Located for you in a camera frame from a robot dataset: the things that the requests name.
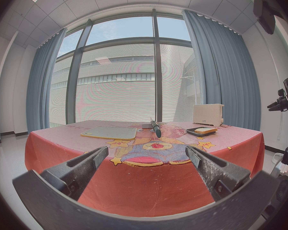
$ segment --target blue curtain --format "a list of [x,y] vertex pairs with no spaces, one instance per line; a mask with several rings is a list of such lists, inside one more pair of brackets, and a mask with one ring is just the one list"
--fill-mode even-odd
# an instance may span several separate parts
[[194,12],[184,10],[183,17],[195,56],[202,62],[206,93],[202,104],[223,104],[224,124],[259,130],[259,85],[242,37]]
[[64,28],[37,49],[33,59],[27,89],[28,132],[49,128],[49,94],[51,77],[60,46],[67,29]]

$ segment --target cartoon print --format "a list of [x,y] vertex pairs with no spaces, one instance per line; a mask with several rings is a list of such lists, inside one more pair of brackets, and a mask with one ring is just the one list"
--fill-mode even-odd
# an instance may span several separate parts
[[210,141],[207,141],[207,142],[199,141],[198,145],[201,146],[201,147],[207,148],[207,149],[215,146],[215,145],[211,144]]
[[[152,129],[142,129],[141,125],[134,124],[131,127],[137,128],[135,139],[113,140],[107,142],[110,148],[115,148],[114,158],[110,161],[114,165],[125,163],[131,166],[152,167],[163,164],[184,164],[190,162],[185,154],[186,144],[177,138],[186,134],[186,130],[173,124],[160,123],[162,132],[161,138],[157,138]],[[211,142],[200,142],[189,144],[204,151],[214,144]]]

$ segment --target ceiling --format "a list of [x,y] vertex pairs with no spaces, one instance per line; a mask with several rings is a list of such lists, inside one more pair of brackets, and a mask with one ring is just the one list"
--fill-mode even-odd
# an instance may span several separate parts
[[0,36],[15,43],[38,48],[74,21],[93,13],[132,4],[159,4],[190,10],[212,17],[244,33],[255,22],[251,0],[15,0],[0,22]]

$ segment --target white cutting board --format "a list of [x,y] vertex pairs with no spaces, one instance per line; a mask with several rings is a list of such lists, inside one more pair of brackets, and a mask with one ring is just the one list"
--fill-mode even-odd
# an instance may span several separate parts
[[123,127],[104,127],[99,126],[88,131],[82,132],[81,136],[117,139],[117,140],[133,140],[137,133],[137,128],[123,128]]

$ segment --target sky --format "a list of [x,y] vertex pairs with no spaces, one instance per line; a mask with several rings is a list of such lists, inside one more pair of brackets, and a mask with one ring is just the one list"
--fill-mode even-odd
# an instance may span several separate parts
[[[190,41],[188,29],[184,20],[157,17],[159,37],[177,38]],[[66,36],[62,42],[58,57],[73,51],[80,38],[82,30]],[[152,17],[131,17],[105,21],[93,25],[86,45],[106,40],[147,36],[153,37]]]

